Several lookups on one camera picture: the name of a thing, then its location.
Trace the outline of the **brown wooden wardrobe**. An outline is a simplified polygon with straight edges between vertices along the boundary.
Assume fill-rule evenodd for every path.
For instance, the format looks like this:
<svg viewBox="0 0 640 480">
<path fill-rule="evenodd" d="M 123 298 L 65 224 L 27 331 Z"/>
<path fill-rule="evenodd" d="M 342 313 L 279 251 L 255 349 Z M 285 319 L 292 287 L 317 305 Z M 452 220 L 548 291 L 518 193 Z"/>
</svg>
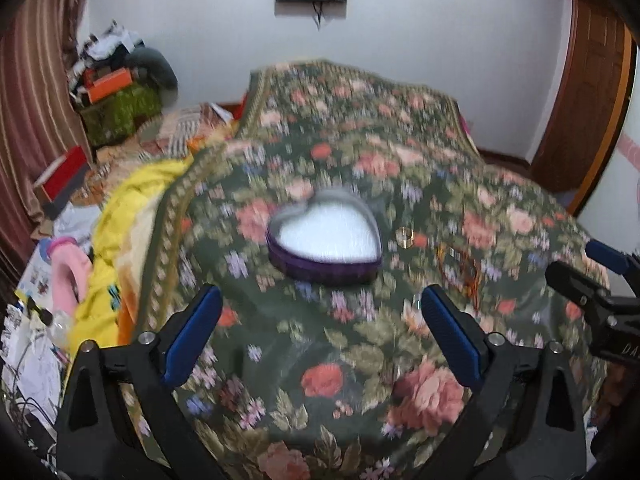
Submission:
<svg viewBox="0 0 640 480">
<path fill-rule="evenodd" d="M 636 43 L 608 0 L 570 0 L 562 77 L 530 175 L 576 216 L 596 188 L 629 104 Z"/>
</svg>

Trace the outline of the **striped maroon curtain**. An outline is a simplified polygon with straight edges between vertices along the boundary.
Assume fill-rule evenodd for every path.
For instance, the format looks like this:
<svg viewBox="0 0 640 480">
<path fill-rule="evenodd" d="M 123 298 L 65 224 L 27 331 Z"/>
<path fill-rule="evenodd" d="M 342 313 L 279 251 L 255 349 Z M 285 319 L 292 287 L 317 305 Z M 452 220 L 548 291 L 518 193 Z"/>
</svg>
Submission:
<svg viewBox="0 0 640 480">
<path fill-rule="evenodd" d="M 32 185 L 58 156 L 89 147 L 70 104 L 86 0 L 15 0 L 1 14 L 1 260 L 20 268 L 43 218 Z"/>
</svg>

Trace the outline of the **orange shoe box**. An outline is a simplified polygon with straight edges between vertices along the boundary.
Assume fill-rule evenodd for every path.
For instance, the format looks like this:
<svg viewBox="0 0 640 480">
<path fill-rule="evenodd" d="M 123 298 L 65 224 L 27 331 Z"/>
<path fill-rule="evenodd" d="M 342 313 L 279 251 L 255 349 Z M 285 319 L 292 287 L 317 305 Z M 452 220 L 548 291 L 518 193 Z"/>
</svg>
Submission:
<svg viewBox="0 0 640 480">
<path fill-rule="evenodd" d="M 121 68 L 97 79 L 88 89 L 88 99 L 91 104 L 99 102 L 112 94 L 125 89 L 134 82 L 131 70 Z"/>
</svg>

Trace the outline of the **green floral bed cover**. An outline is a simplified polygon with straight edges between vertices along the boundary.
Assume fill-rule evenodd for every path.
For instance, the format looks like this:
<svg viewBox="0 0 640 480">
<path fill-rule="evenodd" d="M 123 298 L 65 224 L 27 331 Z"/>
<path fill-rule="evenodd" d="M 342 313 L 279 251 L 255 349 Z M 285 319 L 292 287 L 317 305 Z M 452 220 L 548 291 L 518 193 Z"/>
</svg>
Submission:
<svg viewBox="0 0 640 480">
<path fill-rule="evenodd" d="M 269 218 L 319 188 L 373 210 L 383 260 L 352 287 L 270 262 Z M 579 399 L 606 366 L 578 307 L 547 286 L 562 260 L 599 282 L 587 233 L 548 193 L 484 162 L 446 94 L 326 61 L 250 78 L 239 130 L 200 151 L 157 209 L 138 330 L 204 284 L 224 310 L 176 400 L 231 479 L 408 479 L 469 401 L 420 312 L 433 283 L 512 344 L 559 341 Z"/>
</svg>

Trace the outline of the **pink plush slipper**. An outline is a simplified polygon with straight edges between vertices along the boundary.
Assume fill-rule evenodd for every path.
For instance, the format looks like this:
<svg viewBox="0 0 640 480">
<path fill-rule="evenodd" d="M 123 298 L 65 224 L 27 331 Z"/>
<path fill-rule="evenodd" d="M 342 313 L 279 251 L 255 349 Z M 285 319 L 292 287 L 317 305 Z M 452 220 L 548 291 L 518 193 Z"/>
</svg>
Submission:
<svg viewBox="0 0 640 480">
<path fill-rule="evenodd" d="M 55 311 L 72 316 L 88 294 L 92 263 L 73 237 L 58 237 L 48 249 Z"/>
</svg>

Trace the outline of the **purple heart-shaped jewelry box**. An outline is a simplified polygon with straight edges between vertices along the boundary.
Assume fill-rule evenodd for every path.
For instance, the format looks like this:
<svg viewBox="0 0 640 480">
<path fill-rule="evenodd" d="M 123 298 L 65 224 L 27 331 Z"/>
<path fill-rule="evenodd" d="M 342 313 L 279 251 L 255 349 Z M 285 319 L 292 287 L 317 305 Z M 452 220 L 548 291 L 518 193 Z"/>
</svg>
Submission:
<svg viewBox="0 0 640 480">
<path fill-rule="evenodd" d="M 373 281 L 383 249 L 371 207 L 346 188 L 319 188 L 267 223 L 270 262 L 296 281 L 352 286 Z"/>
</svg>

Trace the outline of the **patchwork striped quilt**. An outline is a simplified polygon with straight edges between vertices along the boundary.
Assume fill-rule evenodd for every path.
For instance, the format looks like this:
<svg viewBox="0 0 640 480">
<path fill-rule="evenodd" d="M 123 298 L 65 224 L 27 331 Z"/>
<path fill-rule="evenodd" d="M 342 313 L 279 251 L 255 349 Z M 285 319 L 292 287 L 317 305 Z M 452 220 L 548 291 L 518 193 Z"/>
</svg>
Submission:
<svg viewBox="0 0 640 480">
<path fill-rule="evenodd" d="M 215 103 L 201 103 L 154 117 L 122 142 L 96 152 L 96 166 L 73 192 L 75 206 L 101 206 L 130 174 L 161 159 L 185 159 L 203 145 L 227 140 L 234 116 Z"/>
</svg>

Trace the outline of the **red and white box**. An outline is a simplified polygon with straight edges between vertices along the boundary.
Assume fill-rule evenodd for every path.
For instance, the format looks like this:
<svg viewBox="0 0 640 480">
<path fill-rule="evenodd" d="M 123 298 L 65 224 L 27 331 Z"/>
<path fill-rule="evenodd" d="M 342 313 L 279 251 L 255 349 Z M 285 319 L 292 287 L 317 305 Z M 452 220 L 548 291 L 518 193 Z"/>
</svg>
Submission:
<svg viewBox="0 0 640 480">
<path fill-rule="evenodd" d="M 51 162 L 32 184 L 32 189 L 40 203 L 53 203 L 73 182 L 82 182 L 89 169 L 85 151 L 76 145 Z"/>
</svg>

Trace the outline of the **yellow blanket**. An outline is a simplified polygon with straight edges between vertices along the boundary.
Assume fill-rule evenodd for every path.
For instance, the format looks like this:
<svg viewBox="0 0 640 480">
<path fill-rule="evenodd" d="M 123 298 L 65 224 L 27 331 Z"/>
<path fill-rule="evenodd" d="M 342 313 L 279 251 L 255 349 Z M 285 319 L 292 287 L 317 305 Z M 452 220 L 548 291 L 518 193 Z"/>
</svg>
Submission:
<svg viewBox="0 0 640 480">
<path fill-rule="evenodd" d="M 93 270 L 88 292 L 74 313 L 68 353 L 92 339 L 101 347 L 128 344 L 134 334 L 142 272 L 154 229 L 157 206 L 193 158 L 150 162 L 111 192 L 93 231 Z"/>
</svg>

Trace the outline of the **grey stuffed cushion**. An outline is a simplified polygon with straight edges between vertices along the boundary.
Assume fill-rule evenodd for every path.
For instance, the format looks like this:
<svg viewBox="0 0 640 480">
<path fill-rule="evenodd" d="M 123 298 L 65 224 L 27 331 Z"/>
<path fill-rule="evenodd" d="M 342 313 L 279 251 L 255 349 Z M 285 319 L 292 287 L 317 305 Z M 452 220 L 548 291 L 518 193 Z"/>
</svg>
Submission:
<svg viewBox="0 0 640 480">
<path fill-rule="evenodd" d="M 137 47 L 126 55 L 124 65 L 132 70 L 138 79 L 152 81 L 162 90 L 178 89 L 177 76 L 159 50 Z"/>
</svg>

